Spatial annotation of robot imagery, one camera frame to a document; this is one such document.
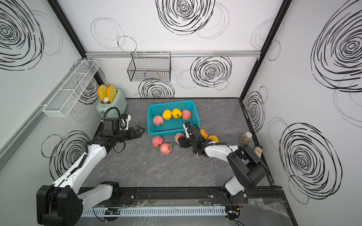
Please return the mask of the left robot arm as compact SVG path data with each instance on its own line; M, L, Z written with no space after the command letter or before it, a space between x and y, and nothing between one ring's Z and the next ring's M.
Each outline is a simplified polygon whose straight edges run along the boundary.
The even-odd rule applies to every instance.
M43 185L36 194L37 222L45 226L74 226L81 215L103 201L118 202L121 199L119 183L104 181L84 193L80 189L107 154L118 144L141 138L145 129L130 127L130 116L102 119L93 139L85 144L83 153L59 179L51 185Z

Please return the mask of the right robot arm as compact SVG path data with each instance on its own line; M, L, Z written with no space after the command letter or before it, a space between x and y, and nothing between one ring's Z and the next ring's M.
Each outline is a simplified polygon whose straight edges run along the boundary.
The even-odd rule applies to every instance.
M254 189L269 172L265 162L248 144L229 146L201 135L197 125L186 122L183 125L185 136L178 139L181 148L191 147L197 156L206 156L228 162L234 176L223 186L221 195L231 202L243 190Z

